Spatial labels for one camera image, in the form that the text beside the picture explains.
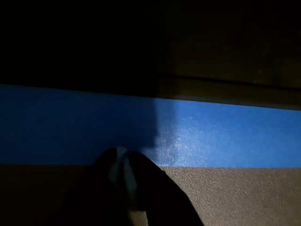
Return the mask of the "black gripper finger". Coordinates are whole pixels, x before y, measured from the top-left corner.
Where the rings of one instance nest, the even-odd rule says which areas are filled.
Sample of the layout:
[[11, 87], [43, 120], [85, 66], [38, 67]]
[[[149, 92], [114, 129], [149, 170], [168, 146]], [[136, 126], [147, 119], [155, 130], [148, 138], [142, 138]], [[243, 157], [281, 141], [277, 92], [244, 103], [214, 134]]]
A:
[[62, 208], [63, 226], [130, 226], [124, 208], [115, 200], [115, 188], [109, 179], [117, 149], [105, 151], [91, 166]]
[[155, 163], [139, 152], [127, 154], [136, 190], [132, 209], [146, 212], [150, 226], [199, 226], [200, 217], [186, 193]]

